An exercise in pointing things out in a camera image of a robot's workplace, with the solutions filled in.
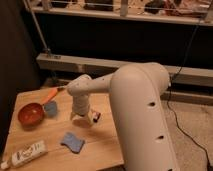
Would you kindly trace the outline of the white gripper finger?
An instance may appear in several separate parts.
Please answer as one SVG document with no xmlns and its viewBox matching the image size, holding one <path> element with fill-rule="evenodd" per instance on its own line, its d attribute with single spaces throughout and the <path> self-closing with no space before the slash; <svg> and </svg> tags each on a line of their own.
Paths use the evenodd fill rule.
<svg viewBox="0 0 213 171">
<path fill-rule="evenodd" d="M 72 121 L 74 119 L 75 115 L 76 114 L 74 112 L 71 112 L 71 114 L 70 114 L 70 121 Z"/>
<path fill-rule="evenodd" d="M 95 122 L 93 121 L 93 113 L 89 112 L 86 116 L 86 121 L 89 125 L 93 125 Z"/>
</svg>

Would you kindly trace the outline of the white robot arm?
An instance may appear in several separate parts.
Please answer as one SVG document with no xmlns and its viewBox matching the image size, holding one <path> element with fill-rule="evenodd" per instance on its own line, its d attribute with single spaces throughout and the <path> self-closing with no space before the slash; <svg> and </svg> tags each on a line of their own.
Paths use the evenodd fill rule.
<svg viewBox="0 0 213 171">
<path fill-rule="evenodd" d="M 84 74 L 67 91 L 74 116 L 89 113 L 90 94 L 109 94 L 126 171 L 180 171 L 160 99 L 169 83 L 161 64 L 132 63 L 96 79 Z"/>
</svg>

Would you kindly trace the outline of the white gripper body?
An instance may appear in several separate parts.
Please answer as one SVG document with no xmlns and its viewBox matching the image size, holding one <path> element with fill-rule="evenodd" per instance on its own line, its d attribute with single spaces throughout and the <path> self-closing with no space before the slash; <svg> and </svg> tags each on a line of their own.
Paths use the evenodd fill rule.
<svg viewBox="0 0 213 171">
<path fill-rule="evenodd" d="M 80 95 L 73 97 L 72 113 L 75 115 L 85 116 L 90 111 L 90 103 L 88 95 Z"/>
</svg>

